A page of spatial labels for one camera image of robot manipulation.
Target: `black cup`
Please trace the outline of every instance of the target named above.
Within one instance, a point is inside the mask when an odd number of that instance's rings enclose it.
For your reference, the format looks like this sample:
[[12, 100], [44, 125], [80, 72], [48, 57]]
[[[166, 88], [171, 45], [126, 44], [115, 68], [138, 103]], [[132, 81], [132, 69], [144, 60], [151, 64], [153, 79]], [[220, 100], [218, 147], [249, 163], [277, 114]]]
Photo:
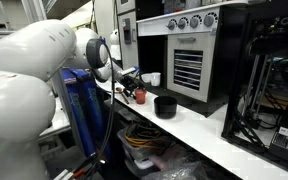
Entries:
[[170, 96], [159, 96], [154, 99], [155, 114], [161, 119], [169, 119], [175, 116], [177, 100]]

